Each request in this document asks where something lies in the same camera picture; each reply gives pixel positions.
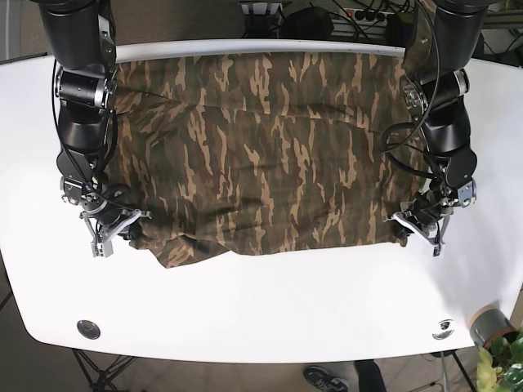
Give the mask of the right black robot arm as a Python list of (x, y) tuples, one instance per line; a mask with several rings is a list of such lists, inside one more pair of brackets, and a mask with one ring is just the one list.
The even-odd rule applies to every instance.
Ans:
[(62, 198), (83, 210), (95, 257), (109, 257), (112, 241), (137, 236), (150, 212), (136, 207), (131, 190), (112, 184), (106, 168), (116, 152), (116, 28), (108, 1), (40, 1), (40, 15), (55, 57), (51, 109), (60, 153)]

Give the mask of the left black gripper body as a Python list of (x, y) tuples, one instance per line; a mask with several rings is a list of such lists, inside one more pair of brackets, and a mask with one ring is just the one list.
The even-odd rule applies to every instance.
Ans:
[(396, 237), (406, 240), (411, 234), (425, 240), (438, 257), (445, 245), (444, 234), (455, 208), (466, 208), (476, 201), (475, 189), (427, 190), (416, 194), (411, 203), (402, 203), (391, 215), (396, 223)]

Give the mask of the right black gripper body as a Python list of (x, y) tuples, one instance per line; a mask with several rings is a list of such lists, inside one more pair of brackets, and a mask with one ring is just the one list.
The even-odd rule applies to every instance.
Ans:
[(80, 218), (86, 224), (91, 236), (94, 257), (109, 257), (114, 253), (112, 240), (121, 237), (133, 241), (140, 234), (138, 221), (151, 219), (151, 211), (130, 207), (117, 207), (107, 201), (92, 201), (82, 204)]

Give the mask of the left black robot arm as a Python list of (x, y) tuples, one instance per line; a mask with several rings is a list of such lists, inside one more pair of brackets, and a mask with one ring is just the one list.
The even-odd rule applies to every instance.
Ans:
[(395, 167), (428, 181), (428, 189), (391, 215), (397, 237), (428, 242), (434, 256), (457, 207), (476, 200), (477, 156), (464, 96), (465, 67), (476, 49), (489, 1), (417, 1), (400, 85), (411, 122), (388, 127), (380, 149)]

